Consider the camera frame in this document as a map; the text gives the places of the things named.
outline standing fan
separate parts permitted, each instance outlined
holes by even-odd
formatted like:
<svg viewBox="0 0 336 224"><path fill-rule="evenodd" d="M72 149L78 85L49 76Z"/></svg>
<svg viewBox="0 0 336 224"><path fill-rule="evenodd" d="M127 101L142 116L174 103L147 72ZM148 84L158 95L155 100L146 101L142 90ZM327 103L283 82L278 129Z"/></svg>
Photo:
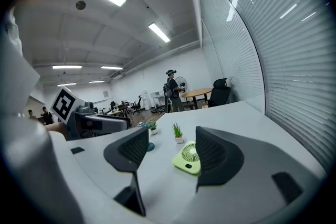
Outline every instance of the standing fan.
<svg viewBox="0 0 336 224"><path fill-rule="evenodd" d="M177 85L183 89L181 92L185 93L187 91L187 89L188 89L188 83L185 80L185 78L183 78L183 77L177 77L175 79L175 81L176 81Z"/></svg>
<svg viewBox="0 0 336 224"><path fill-rule="evenodd" d="M173 158L172 163L179 169L196 175L201 171L201 162L199 158L200 157L196 151L196 143L194 141L189 141Z"/></svg>

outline pants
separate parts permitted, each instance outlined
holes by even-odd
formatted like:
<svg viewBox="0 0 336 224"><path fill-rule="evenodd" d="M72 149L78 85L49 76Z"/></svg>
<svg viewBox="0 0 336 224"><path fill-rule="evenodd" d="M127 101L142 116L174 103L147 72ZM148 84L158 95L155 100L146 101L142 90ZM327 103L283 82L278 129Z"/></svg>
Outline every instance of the pants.
<svg viewBox="0 0 336 224"><path fill-rule="evenodd" d="M177 112L178 110L179 111L184 111L184 107L183 107L183 104L182 104L182 101L181 101L180 97L176 98L176 99L170 98L170 100L173 103L173 112Z"/></svg>

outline table leg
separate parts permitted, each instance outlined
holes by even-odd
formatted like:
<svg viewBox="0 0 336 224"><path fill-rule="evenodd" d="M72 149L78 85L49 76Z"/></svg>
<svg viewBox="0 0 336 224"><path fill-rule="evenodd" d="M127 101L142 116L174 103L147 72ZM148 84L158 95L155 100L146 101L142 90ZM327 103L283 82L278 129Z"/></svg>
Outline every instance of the table leg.
<svg viewBox="0 0 336 224"><path fill-rule="evenodd" d="M193 97L193 101L194 101L194 104L195 104L195 109L198 109L198 107L197 107L196 97Z"/></svg>

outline black shirt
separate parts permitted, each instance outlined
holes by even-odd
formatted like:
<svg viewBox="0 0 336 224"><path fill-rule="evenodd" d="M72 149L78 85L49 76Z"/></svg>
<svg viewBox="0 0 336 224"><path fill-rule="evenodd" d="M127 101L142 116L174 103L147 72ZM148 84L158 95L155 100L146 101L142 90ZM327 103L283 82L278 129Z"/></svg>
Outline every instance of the black shirt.
<svg viewBox="0 0 336 224"><path fill-rule="evenodd" d="M179 98L180 95L179 95L179 91L174 91L175 88L178 88L179 85L177 85L176 81L172 78L168 78L167 79L167 83L172 91L172 98L176 99L176 98Z"/></svg>
<svg viewBox="0 0 336 224"><path fill-rule="evenodd" d="M49 112L48 114L43 114L43 119L44 121L46 122L46 125L49 125L49 124L53 124L54 122L52 121L53 120L53 117L51 115L51 113Z"/></svg>

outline flower pot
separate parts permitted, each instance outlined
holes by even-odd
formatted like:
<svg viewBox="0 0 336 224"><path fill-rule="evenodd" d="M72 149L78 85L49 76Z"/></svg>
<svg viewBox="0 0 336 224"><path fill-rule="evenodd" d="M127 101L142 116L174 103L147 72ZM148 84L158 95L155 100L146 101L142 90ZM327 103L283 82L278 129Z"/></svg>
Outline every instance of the flower pot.
<svg viewBox="0 0 336 224"><path fill-rule="evenodd" d="M181 136L181 137L175 137L175 141L177 142L177 144L183 143L184 142L183 136Z"/></svg>
<svg viewBox="0 0 336 224"><path fill-rule="evenodd" d="M153 134L157 134L157 133L158 133L158 130L157 130L157 128L155 127L155 128L151 128L151 129L149 130L149 132L150 132L151 135L153 135Z"/></svg>

